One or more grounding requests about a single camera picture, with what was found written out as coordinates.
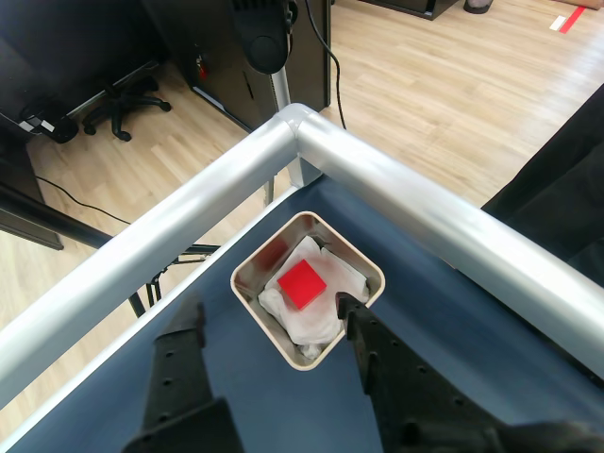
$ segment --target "blue surface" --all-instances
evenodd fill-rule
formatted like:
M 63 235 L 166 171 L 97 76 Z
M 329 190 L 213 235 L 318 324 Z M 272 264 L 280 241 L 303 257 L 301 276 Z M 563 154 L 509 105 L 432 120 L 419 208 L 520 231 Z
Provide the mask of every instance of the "blue surface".
M 473 282 L 334 181 L 298 191 L 228 250 L 186 294 L 207 311 L 203 350 L 246 452 L 381 451 L 352 347 L 310 372 L 292 369 L 230 289 L 245 258 L 312 210 L 375 262 L 386 290 L 372 310 L 465 394 L 508 423 L 577 420 L 604 431 L 604 396 Z M 118 452 L 143 419 L 153 340 L 178 300 L 73 391 L 11 452 Z

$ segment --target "chair base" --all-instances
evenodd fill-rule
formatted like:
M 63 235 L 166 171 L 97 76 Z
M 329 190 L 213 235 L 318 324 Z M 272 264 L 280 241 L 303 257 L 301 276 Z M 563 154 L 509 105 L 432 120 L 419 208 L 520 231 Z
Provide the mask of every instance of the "chair base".
M 122 121 L 127 112 L 138 106 L 157 106 L 163 111 L 170 111 L 172 109 L 170 103 L 157 97 L 144 95 L 146 92 L 155 92 L 159 89 L 158 82 L 150 75 L 120 91 L 107 83 L 104 85 L 107 92 L 107 100 L 102 106 L 91 111 L 82 120 L 84 132 L 88 135 L 96 133 L 94 123 L 105 118 L 110 118 L 113 135 L 123 142 L 129 142 L 132 140 L 132 136 L 122 130 Z

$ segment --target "red floor marker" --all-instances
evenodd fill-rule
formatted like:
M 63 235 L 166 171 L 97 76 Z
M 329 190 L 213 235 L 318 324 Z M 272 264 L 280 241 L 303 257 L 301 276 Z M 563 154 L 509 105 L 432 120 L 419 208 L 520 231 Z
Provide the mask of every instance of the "red floor marker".
M 583 13 L 584 10 L 585 7 L 577 7 L 577 9 L 575 9 L 575 12 L 573 12 L 573 14 L 568 18 L 564 25 L 560 27 L 559 31 L 561 33 L 566 34 L 566 32 L 570 30 L 570 27 L 573 26 L 573 24 L 577 21 L 577 19 Z

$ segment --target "black cable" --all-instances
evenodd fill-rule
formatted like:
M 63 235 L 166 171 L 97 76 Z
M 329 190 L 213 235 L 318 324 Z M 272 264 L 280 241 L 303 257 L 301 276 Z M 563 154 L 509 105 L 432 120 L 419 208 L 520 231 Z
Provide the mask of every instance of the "black cable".
M 317 29 L 317 24 L 314 22 L 314 19 L 312 18 L 312 12 L 310 11 L 309 0 L 305 0 L 305 1 L 306 1 L 306 9 L 309 12 L 310 25 L 312 25 L 314 34 L 317 36 L 317 39 L 321 42 L 323 47 L 325 47 L 325 50 L 327 50 L 327 53 L 333 59 L 333 62 L 336 63 L 336 95 L 338 96 L 338 110 L 340 111 L 340 119 L 342 120 L 342 127 L 344 129 L 346 129 L 346 123 L 344 122 L 344 113 L 342 112 L 342 101 L 340 101 L 340 62 L 338 61 L 338 59 L 336 59 L 336 56 L 333 55 L 333 52 L 331 52 L 331 49 L 329 48 L 327 43 L 324 41 L 323 37 L 321 36 L 321 33 L 319 33 L 319 30 Z
M 74 200 L 74 202 L 75 202 L 75 203 L 77 203 L 79 206 L 83 206 L 83 207 L 85 207 L 85 208 L 90 208 L 91 210 L 98 210 L 99 212 L 103 212 L 105 215 L 108 215 L 108 216 L 109 216 L 109 217 L 111 217 L 112 219 L 115 219 L 115 220 L 117 220 L 117 221 L 119 221 L 119 222 L 122 222 L 123 224 L 130 225 L 130 223 L 129 223 L 129 222 L 127 222 L 126 220 L 124 220 L 124 219 L 120 219 L 119 217 L 117 217 L 117 216 L 115 216 L 115 215 L 113 215 L 113 214 L 110 214 L 110 213 L 109 213 L 109 212 L 107 212 L 106 210 L 101 210 L 100 208 L 97 208 L 96 206 L 87 205 L 86 203 L 82 203 L 82 202 L 80 202 L 80 201 L 77 201 L 77 200 L 74 198 L 74 196 L 73 196 L 73 195 L 71 195 L 71 194 L 70 194 L 69 192 L 67 192 L 65 189 L 63 189 L 62 187 L 60 187 L 60 185 L 59 185 L 59 184 L 55 184 L 54 182 L 49 181 L 49 180 L 48 180 L 48 179 L 46 179 L 45 177 L 41 177 L 41 176 L 38 176 L 38 175 L 34 175 L 34 176 L 35 176 L 37 179 L 39 179 L 40 181 L 44 181 L 46 184 L 50 184 L 51 186 L 56 187 L 57 189 L 59 189 L 60 191 L 62 191 L 63 193 L 65 193 L 67 196 L 69 196 L 69 197 L 70 197 L 72 200 Z
M 28 171 L 27 171 L 25 168 L 21 168 L 19 165 L 15 165 L 14 163 L 12 163 L 12 162 L 10 162 L 10 161 L 8 161 L 8 160 L 6 160 L 6 159 L 0 158 L 0 161 L 1 161 L 1 162 L 3 162 L 3 163 L 5 163 L 5 164 L 6 164 L 6 165 L 8 165 L 9 167 L 16 168 L 17 170 L 20 170 L 20 171 L 22 171 L 22 172 L 24 172 L 24 173 L 28 173 L 28 174 L 29 174 L 29 172 L 28 172 Z M 70 194 L 69 192 L 67 192 L 65 189 L 63 189 L 62 187 L 60 187 L 60 185 L 59 185 L 59 184 L 56 184 L 56 183 L 54 183 L 53 181 L 49 181 L 49 180 L 48 180 L 48 179 L 46 179 L 45 177 L 41 177 L 41 176 L 38 176 L 38 175 L 36 175 L 36 174 L 34 174 L 34 177 L 35 177 L 36 179 L 39 179 L 40 181 L 44 181 L 46 184 L 50 184 L 51 186 L 56 187 L 57 189 L 59 189 L 60 191 L 62 191 L 63 193 L 65 193 L 67 196 L 69 196 L 69 197 L 70 197 L 72 200 L 74 200 L 74 202 L 76 202 L 78 205 L 83 206 L 83 207 L 85 207 L 85 208 L 90 208 L 91 210 L 98 210 L 99 212 L 103 212 L 105 215 L 108 215 L 109 217 L 111 217 L 111 218 L 113 218 L 113 219 L 115 219 L 115 220 L 117 220 L 117 221 L 120 221 L 120 222 L 122 222 L 122 223 L 124 223 L 124 224 L 126 224 L 126 225 L 130 225 L 130 223 L 129 223 L 129 222 L 127 222 L 126 220 L 124 220 L 124 219 L 120 219 L 119 217 L 117 217 L 117 216 L 115 216 L 115 215 L 113 215 L 113 214 L 108 213 L 106 210 L 101 210 L 100 208 L 97 208 L 96 206 L 87 205 L 86 203 L 82 203 L 82 202 L 80 202 L 80 201 L 77 201 L 77 200 L 74 198 L 74 196 L 73 196 L 73 195 L 71 195 L 71 194 Z

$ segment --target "white paper towel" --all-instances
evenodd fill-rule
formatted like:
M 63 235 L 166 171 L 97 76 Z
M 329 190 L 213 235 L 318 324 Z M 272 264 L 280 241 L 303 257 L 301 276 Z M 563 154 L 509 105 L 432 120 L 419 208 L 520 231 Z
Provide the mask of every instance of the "white paper towel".
M 287 304 L 277 281 L 300 261 L 306 260 L 323 279 L 327 288 L 303 310 Z M 260 305 L 272 314 L 290 335 L 292 342 L 303 346 L 302 354 L 316 359 L 323 347 L 343 328 L 336 311 L 336 293 L 347 292 L 361 302 L 369 299 L 366 278 L 350 264 L 333 255 L 310 236 L 305 237 L 259 294 Z

